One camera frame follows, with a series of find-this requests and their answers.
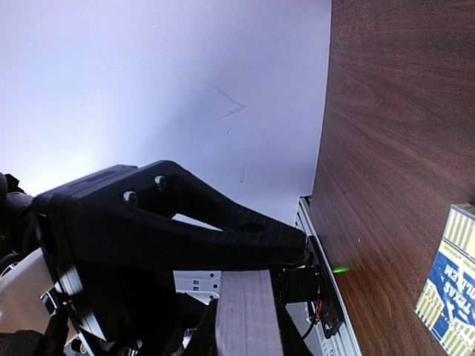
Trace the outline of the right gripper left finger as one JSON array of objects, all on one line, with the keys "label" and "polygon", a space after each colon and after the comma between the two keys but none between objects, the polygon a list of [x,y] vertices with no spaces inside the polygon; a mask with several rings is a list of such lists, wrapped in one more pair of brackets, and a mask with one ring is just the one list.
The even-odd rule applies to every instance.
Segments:
[{"label": "right gripper left finger", "polygon": [[218,299],[205,304],[195,298],[179,298],[171,334],[158,355],[218,355],[215,324]]}]

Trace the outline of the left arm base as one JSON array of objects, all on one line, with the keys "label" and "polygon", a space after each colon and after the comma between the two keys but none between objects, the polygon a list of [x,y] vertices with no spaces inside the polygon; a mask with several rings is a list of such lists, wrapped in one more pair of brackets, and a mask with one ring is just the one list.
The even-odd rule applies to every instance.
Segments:
[{"label": "left arm base", "polygon": [[341,303],[332,282],[333,272],[327,268],[316,237],[307,238],[307,259],[304,266],[272,272],[272,288],[283,303],[307,303],[310,321],[320,322],[324,337],[337,334],[344,322]]}]

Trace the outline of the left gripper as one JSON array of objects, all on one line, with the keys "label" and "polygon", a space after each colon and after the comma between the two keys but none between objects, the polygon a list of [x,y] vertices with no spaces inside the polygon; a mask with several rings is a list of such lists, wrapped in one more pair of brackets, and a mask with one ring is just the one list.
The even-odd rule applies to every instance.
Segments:
[{"label": "left gripper", "polygon": [[172,269],[274,269],[306,258],[302,231],[172,161],[106,168],[36,196],[32,210],[73,324],[108,342],[173,332]]}]

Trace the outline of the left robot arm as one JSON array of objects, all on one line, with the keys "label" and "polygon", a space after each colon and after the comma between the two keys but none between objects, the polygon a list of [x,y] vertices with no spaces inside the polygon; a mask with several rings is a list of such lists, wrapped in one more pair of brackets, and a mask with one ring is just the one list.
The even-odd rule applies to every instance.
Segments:
[{"label": "left robot arm", "polygon": [[172,161],[115,165],[36,197],[1,176],[1,353],[308,355],[285,273],[292,226]]}]

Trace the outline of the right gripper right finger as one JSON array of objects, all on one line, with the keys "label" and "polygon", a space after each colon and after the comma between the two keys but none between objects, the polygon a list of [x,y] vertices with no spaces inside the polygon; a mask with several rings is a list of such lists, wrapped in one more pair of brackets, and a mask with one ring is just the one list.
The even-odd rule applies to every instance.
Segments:
[{"label": "right gripper right finger", "polygon": [[285,305],[278,298],[274,299],[274,304],[283,356],[312,356]]}]

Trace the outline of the red-backed card deck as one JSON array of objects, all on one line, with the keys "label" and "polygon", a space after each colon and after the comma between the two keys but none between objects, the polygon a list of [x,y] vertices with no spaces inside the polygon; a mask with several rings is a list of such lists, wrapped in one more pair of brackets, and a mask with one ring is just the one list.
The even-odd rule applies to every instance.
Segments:
[{"label": "red-backed card deck", "polygon": [[217,302],[219,355],[282,355],[270,273],[224,271]]}]

